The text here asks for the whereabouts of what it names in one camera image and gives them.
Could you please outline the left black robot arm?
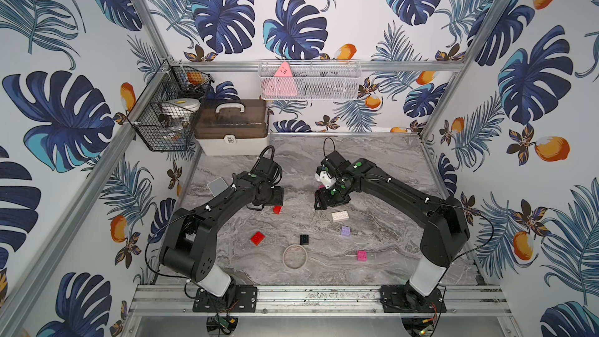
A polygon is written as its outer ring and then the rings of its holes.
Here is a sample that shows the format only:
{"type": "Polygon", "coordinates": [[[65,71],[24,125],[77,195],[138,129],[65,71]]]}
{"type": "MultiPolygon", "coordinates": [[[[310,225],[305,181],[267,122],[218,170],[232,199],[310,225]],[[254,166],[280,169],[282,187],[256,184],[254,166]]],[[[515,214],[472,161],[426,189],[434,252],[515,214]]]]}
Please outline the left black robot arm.
{"type": "Polygon", "coordinates": [[[210,201],[173,212],[163,235],[159,263],[211,295],[225,296],[232,278],[216,264],[218,232],[249,204],[256,208],[282,206],[281,179],[281,166],[274,159],[260,157],[251,170],[235,174],[231,185],[210,201]]]}

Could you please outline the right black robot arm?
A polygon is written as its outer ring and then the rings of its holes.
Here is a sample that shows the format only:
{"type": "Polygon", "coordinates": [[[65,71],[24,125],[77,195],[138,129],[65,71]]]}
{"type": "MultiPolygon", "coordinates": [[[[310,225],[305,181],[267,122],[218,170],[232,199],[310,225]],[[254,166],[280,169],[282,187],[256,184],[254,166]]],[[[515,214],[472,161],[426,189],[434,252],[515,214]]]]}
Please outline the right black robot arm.
{"type": "Polygon", "coordinates": [[[333,151],[316,168],[315,178],[322,185],[314,194],[317,210],[349,204],[352,193],[366,193],[402,212],[424,230],[422,258],[407,282],[407,289],[420,296],[429,296],[437,289],[470,239],[457,199],[419,191],[367,159],[350,162],[333,151]]]}

